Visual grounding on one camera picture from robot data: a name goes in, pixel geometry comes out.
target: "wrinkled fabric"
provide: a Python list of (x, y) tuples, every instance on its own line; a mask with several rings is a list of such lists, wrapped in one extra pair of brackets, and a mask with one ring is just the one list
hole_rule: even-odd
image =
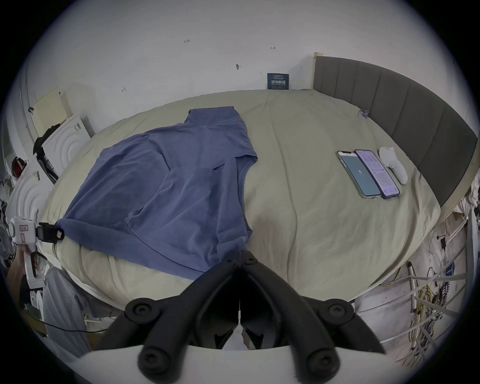
[(256, 159), (233, 107), (192, 109), (104, 149), (57, 225), (92, 250), (195, 279), (246, 249), (243, 184)]

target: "white wall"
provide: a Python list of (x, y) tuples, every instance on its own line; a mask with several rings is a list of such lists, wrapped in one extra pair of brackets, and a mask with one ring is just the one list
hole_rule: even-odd
[(28, 98), (33, 105), (58, 87), (67, 112), (98, 132), (186, 97), (264, 89), (267, 72), (289, 73), (291, 88), (308, 88), (314, 52), (408, 76), (479, 131), (455, 61), (394, 0), (78, 1), (31, 52)]

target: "upholstered headboard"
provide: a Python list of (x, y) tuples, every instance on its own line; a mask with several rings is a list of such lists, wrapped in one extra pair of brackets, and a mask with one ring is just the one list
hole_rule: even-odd
[[(456, 200), (453, 209), (480, 166), (477, 137), (460, 115), (432, 91), (386, 68), (324, 56), (314, 65), (313, 89), (369, 111), (425, 177), (440, 206)], [(454, 193), (457, 188), (463, 193)]]

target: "phone screen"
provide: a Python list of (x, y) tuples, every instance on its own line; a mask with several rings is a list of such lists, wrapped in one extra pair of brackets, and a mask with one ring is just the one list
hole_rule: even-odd
[(395, 185), (395, 182), (377, 156), (375, 156), (375, 153), (363, 149), (357, 149), (355, 153), (375, 179), (378, 187), (382, 190), (382, 196), (384, 198), (400, 195), (400, 191)]
[(365, 197), (375, 197), (381, 195), (375, 180), (373, 180), (372, 176), (357, 154), (354, 152), (338, 151), (338, 155), (340, 156), (344, 167), (348, 169), (358, 189)]

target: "bedsheet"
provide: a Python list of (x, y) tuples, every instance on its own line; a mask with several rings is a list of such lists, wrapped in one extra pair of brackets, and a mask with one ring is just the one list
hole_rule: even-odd
[[(304, 296), (351, 300), (395, 271), (433, 228), (440, 206), (428, 183), (359, 109), (313, 90), (233, 91), (197, 96), (120, 120), (95, 135), (55, 184), (41, 221), (62, 218), (102, 149), (150, 129), (182, 122), (192, 108), (233, 106), (259, 161), (244, 184), (249, 250)], [(408, 183), (400, 197), (364, 200), (338, 150), (395, 147)], [(42, 251), (123, 306), (138, 297), (180, 294), (190, 280), (81, 247), (68, 238)]]

